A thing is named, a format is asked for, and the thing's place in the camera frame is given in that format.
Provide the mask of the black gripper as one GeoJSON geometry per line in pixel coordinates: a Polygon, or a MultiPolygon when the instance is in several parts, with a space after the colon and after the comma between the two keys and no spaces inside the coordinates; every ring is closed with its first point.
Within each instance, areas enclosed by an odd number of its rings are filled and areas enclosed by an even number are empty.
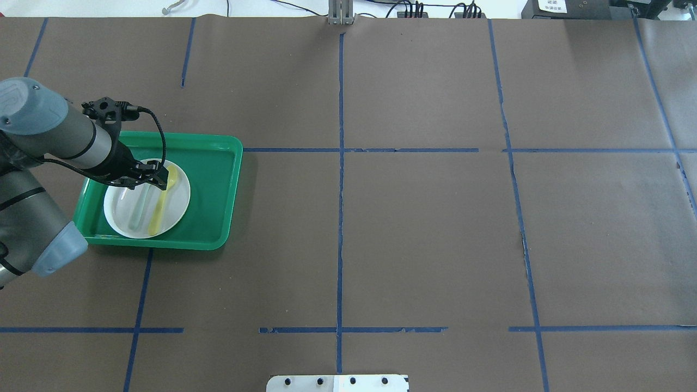
{"type": "Polygon", "coordinates": [[[115,142],[102,163],[87,169],[87,173],[104,183],[122,188],[135,189],[147,181],[160,191],[168,188],[169,172],[163,161],[137,161],[130,149],[120,141],[115,142]]]}

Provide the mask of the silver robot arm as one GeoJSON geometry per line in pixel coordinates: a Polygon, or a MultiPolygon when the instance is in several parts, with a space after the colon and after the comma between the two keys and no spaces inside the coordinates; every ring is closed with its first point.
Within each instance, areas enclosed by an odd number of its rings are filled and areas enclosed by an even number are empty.
{"type": "Polygon", "coordinates": [[[57,164],[115,188],[168,188],[166,156],[139,161],[119,139],[122,123],[142,113],[152,115],[150,109],[110,97],[76,108],[32,78],[2,81],[2,287],[28,272],[51,275],[89,247],[33,176],[33,168],[57,164]]]}

